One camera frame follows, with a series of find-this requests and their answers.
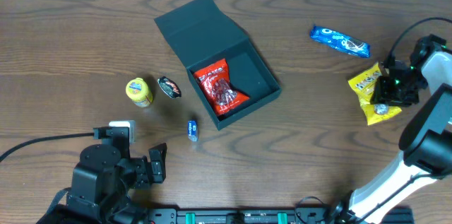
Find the yellow snack bag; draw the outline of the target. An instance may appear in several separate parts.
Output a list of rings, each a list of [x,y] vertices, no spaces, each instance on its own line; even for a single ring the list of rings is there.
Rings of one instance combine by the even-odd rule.
[[[380,76],[382,76],[382,72],[379,68],[379,63],[375,63],[371,68],[348,81],[349,86],[358,97],[359,106],[366,117],[368,126],[389,120],[402,112],[400,107],[391,107],[387,104],[371,104],[370,100],[374,94],[376,81]]]

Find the yellow Mentos gum bottle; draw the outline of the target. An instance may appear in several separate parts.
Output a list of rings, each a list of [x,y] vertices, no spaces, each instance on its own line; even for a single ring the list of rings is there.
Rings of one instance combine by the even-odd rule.
[[[153,101],[150,88],[142,78],[129,81],[126,85],[126,94],[139,107],[148,107]]]

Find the blue Oreo cookie pack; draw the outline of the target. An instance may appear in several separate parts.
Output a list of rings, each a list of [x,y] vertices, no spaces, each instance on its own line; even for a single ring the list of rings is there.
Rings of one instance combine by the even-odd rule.
[[[315,25],[311,29],[309,36],[312,40],[327,45],[339,52],[365,59],[370,57],[370,45],[368,43],[344,33]]]

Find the red snack bag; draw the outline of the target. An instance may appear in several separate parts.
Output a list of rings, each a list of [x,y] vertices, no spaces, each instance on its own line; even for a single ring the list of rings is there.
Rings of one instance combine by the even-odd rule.
[[[193,76],[217,116],[227,114],[249,100],[249,96],[232,88],[225,59],[196,71]]]

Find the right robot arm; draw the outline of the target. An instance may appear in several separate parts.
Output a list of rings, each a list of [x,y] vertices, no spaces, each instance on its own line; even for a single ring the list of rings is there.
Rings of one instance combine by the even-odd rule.
[[[389,54],[389,74],[376,81],[371,103],[408,107],[419,91],[431,97],[403,130],[395,159],[370,183],[332,207],[329,223],[380,223],[386,214],[424,186],[451,175],[451,51],[436,35],[420,38],[410,64]]]

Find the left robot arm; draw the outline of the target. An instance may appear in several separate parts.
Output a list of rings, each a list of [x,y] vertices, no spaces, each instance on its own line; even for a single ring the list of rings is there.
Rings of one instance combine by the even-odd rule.
[[[128,192],[163,183],[167,144],[150,148],[150,156],[141,158],[132,158],[129,146],[128,139],[119,137],[85,148],[71,186],[54,197],[37,223],[153,223],[151,210],[135,206]]]

